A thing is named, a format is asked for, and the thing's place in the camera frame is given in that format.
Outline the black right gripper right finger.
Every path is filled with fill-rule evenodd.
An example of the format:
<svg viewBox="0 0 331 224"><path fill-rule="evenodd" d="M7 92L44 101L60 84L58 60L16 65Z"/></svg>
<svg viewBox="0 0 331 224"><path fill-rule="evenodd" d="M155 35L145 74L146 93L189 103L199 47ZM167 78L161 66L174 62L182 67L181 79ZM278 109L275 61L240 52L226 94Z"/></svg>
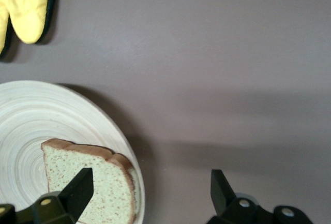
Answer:
<svg viewBox="0 0 331 224"><path fill-rule="evenodd" d="M234 193L222 170L211 170L210 196L216 215L206 224L313 224L300 209L279 205L268 212Z"/></svg>

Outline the round light wooden plate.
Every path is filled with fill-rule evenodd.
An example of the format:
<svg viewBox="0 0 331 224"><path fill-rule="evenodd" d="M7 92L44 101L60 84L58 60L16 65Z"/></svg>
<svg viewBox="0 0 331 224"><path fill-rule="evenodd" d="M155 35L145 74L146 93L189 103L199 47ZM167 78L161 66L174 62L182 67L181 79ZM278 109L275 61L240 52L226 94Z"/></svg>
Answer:
<svg viewBox="0 0 331 224"><path fill-rule="evenodd" d="M107 147L133 164L140 186L134 224L143 224L145 187L137 158L122 131L96 104L61 85L40 81L0 84L0 204L17 210L48 191L42 142L59 138Z"/></svg>

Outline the yellow quilted oven mitt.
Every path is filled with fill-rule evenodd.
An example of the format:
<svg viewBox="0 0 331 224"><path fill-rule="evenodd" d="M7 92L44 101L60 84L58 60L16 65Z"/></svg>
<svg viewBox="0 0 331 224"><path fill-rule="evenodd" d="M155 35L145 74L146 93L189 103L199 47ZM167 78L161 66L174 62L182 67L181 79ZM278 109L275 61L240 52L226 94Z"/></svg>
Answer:
<svg viewBox="0 0 331 224"><path fill-rule="evenodd" d="M0 0L0 58L10 48L12 32L25 44L41 42L54 5L55 0Z"/></svg>

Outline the slice of brown bread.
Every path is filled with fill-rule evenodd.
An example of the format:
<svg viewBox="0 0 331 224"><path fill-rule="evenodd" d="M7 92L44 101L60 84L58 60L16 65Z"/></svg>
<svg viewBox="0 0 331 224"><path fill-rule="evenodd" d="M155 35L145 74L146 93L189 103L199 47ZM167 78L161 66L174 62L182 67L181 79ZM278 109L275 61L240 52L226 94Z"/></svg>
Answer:
<svg viewBox="0 0 331 224"><path fill-rule="evenodd" d="M94 194L82 224L133 224L141 205L137 172L130 160L94 145L50 139L41 144L50 192L60 191L82 168L92 168Z"/></svg>

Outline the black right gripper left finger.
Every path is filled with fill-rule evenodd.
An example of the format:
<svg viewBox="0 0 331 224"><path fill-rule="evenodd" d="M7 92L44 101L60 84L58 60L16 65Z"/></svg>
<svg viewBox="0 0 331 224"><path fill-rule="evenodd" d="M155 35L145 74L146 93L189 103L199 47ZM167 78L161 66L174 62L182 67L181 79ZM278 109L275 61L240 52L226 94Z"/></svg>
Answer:
<svg viewBox="0 0 331 224"><path fill-rule="evenodd" d="M93 170L83 168L62 191L46 193L21 211L0 204L0 224L76 224L93 194Z"/></svg>

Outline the brown table cover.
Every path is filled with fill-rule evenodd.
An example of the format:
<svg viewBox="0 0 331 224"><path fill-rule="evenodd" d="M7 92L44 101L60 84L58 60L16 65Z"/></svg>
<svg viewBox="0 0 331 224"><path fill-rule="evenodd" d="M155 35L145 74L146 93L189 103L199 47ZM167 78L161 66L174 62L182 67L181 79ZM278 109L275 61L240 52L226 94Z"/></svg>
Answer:
<svg viewBox="0 0 331 224"><path fill-rule="evenodd" d="M0 83L65 85L139 161L144 224L214 215L210 171L263 208L331 224L331 0L57 0L41 44L13 37Z"/></svg>

